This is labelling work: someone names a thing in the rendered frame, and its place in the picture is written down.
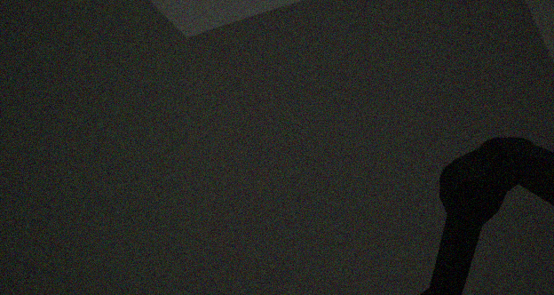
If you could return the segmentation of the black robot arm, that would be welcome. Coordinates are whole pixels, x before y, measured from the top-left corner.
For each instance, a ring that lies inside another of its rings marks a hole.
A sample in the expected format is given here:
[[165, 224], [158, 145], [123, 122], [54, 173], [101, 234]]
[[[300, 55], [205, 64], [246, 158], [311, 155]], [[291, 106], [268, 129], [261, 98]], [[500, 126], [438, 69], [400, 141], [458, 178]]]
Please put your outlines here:
[[430, 287], [462, 295], [482, 226], [520, 185], [554, 205], [554, 153], [525, 138], [492, 138], [445, 166], [439, 198], [447, 212]]

